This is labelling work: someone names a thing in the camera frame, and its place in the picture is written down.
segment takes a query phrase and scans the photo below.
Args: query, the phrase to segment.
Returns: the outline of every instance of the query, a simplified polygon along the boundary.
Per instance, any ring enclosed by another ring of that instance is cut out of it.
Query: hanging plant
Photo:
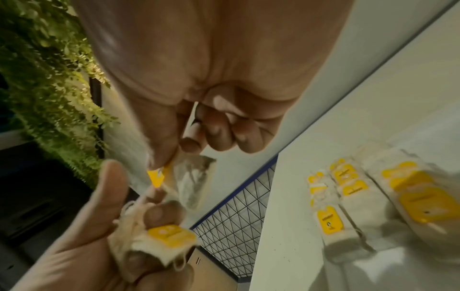
[[[95,186],[97,129],[115,118],[91,100],[84,76],[107,81],[68,1],[0,0],[0,73],[0,97],[24,131]]]

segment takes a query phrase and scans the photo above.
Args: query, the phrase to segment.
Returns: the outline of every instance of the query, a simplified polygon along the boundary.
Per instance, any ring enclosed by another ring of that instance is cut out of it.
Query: person's left hand
[[[13,291],[185,291],[193,282],[193,269],[187,265],[177,272],[163,268],[144,253],[131,253],[126,270],[132,281],[125,282],[112,259],[107,236],[113,231],[128,193],[128,180],[122,165],[105,161],[99,184],[89,202],[72,225],[40,257],[13,287]],[[144,223],[148,228],[179,224],[184,209],[176,201],[160,202],[164,193],[140,197],[136,203],[159,203],[148,209]]]

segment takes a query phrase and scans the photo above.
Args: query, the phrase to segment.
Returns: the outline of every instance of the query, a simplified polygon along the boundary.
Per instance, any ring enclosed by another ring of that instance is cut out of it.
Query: metal grid
[[[202,246],[239,278],[253,274],[275,166],[193,229]]]

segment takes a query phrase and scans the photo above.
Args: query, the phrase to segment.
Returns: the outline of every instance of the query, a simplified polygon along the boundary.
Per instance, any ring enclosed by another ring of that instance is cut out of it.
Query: black geometric lattice
[[[193,229],[202,246],[240,278],[253,274],[275,167]]]

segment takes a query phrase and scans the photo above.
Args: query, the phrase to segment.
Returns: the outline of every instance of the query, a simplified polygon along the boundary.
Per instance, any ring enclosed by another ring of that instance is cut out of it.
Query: green plant
[[[0,73],[25,132],[95,186],[96,132],[115,118],[91,100],[84,75],[107,82],[67,0],[0,0]]]

